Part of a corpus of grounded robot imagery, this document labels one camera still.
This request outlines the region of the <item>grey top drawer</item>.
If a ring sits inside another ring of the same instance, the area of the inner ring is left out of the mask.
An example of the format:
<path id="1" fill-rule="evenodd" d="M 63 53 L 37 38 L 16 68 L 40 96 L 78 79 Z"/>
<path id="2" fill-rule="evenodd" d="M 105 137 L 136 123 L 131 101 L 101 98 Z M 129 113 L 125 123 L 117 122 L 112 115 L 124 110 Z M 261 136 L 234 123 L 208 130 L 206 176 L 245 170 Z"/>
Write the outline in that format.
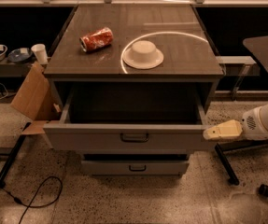
<path id="1" fill-rule="evenodd" d="M 203 138 L 205 112 L 194 97 L 195 124 L 73 124 L 65 107 L 58 122 L 44 125 L 52 147 L 82 154 L 182 154 L 208 151 L 214 141 Z"/>

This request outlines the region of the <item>grey drawer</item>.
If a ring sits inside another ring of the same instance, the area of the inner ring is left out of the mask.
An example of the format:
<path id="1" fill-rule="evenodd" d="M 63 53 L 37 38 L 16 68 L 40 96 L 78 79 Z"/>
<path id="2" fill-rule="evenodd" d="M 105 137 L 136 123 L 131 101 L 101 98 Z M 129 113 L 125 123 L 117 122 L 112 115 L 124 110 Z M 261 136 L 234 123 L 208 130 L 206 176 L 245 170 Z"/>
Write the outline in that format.
<path id="1" fill-rule="evenodd" d="M 82 161 L 85 175 L 184 175 L 187 161 Z"/>
<path id="2" fill-rule="evenodd" d="M 195 124 L 73 124 L 65 107 L 58 122 L 44 125 L 52 147 L 82 154 L 182 154 L 208 151 L 214 141 L 203 138 L 205 112 L 194 97 Z"/>

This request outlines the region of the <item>grey drawer cabinet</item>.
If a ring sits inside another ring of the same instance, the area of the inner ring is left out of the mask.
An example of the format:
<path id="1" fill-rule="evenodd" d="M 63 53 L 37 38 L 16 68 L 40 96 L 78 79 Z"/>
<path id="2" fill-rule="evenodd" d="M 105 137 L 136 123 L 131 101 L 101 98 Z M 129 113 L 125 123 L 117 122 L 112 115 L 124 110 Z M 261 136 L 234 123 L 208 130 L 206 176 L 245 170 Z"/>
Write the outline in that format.
<path id="1" fill-rule="evenodd" d="M 209 150 L 205 114 L 223 70 L 189 5 L 81 5 L 45 71 L 63 110 L 60 150 Z"/>

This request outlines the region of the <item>grey bottom drawer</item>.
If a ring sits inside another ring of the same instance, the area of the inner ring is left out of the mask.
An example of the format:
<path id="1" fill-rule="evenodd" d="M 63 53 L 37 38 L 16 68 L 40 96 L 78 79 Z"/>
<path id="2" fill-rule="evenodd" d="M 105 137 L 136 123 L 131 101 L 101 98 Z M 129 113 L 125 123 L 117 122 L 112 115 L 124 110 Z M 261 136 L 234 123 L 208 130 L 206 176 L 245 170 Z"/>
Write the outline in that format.
<path id="1" fill-rule="evenodd" d="M 85 175 L 184 175 L 187 161 L 82 161 Z"/>

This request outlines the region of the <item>black metal table leg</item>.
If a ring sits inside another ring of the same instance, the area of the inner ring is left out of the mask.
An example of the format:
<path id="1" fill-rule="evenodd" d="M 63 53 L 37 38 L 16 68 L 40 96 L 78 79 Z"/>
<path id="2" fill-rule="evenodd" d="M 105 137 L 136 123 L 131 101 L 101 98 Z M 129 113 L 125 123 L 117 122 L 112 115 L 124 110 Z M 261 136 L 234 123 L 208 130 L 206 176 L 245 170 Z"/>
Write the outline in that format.
<path id="1" fill-rule="evenodd" d="M 251 147 L 258 147 L 268 145 L 268 140 L 262 141 L 231 141 L 231 142 L 217 142 L 215 145 L 216 153 L 225 168 L 228 176 L 229 176 L 229 183 L 235 186 L 239 185 L 239 179 L 236 176 L 232 166 L 230 165 L 225 153 L 227 151 L 234 151 L 242 148 L 251 148 Z"/>

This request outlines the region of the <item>upside-down white bowl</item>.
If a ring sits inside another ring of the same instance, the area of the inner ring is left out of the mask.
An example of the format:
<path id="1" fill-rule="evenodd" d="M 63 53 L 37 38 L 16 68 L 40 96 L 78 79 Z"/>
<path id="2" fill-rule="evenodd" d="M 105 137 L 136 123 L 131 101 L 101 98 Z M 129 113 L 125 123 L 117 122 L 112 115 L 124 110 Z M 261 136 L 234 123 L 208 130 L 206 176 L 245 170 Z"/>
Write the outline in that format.
<path id="1" fill-rule="evenodd" d="M 163 62 L 163 54 L 156 45 L 147 40 L 134 42 L 122 55 L 123 61 L 136 69 L 155 68 Z"/>

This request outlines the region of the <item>crushed red soda can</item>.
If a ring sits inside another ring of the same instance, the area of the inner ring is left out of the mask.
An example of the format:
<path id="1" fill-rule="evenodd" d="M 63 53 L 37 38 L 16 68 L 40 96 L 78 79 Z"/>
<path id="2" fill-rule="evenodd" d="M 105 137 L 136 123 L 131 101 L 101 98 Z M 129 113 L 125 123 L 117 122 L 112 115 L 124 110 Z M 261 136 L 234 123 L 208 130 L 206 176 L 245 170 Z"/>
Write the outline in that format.
<path id="1" fill-rule="evenodd" d="M 84 52 L 93 52 L 110 45 L 113 41 L 113 33 L 110 28 L 104 27 L 85 34 L 79 41 Z"/>

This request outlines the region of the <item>brown cardboard box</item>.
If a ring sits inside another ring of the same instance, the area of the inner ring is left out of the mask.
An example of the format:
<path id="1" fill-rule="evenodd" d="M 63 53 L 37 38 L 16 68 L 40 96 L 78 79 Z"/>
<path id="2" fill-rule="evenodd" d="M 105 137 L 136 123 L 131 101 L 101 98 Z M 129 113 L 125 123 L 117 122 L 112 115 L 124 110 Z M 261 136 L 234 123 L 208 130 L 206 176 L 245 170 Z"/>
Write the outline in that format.
<path id="1" fill-rule="evenodd" d="M 31 120 L 22 134 L 43 134 L 45 124 L 59 122 L 60 108 L 52 97 L 49 81 L 44 77 L 44 67 L 39 63 L 33 63 L 11 106 Z"/>

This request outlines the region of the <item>white paper cup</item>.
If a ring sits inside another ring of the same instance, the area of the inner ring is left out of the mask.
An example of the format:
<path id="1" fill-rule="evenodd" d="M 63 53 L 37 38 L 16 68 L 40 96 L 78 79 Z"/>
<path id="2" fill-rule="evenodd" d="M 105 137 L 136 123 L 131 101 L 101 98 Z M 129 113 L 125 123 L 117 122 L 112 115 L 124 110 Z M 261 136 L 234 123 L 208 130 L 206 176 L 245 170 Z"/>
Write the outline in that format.
<path id="1" fill-rule="evenodd" d="M 48 63 L 48 55 L 44 44 L 35 44 L 31 47 L 31 51 L 34 53 L 37 61 L 40 64 Z"/>

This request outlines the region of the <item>blue patterned bowl right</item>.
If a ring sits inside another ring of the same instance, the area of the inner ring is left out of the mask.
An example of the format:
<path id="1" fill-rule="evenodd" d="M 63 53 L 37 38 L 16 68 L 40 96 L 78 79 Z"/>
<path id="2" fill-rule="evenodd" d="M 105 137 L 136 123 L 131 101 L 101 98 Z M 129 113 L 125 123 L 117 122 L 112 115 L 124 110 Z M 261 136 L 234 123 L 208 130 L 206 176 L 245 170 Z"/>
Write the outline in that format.
<path id="1" fill-rule="evenodd" d="M 26 63 L 33 56 L 33 52 L 29 48 L 20 48 L 12 50 L 7 58 L 13 63 Z"/>

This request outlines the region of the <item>black left floor bar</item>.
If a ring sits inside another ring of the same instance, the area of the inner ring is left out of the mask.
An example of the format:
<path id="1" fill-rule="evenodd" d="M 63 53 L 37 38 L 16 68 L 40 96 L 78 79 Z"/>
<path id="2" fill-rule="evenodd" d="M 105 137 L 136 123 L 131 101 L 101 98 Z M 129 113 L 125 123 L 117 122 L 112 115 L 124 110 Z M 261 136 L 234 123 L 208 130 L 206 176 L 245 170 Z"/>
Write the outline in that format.
<path id="1" fill-rule="evenodd" d="M 5 179 L 6 179 L 7 173 L 10 170 L 10 167 L 12 166 L 12 164 L 14 163 L 25 138 L 26 138 L 26 135 L 21 134 L 19 138 L 17 139 L 15 146 L 7 154 L 6 162 L 0 171 L 0 189 L 2 189 L 6 185 Z"/>

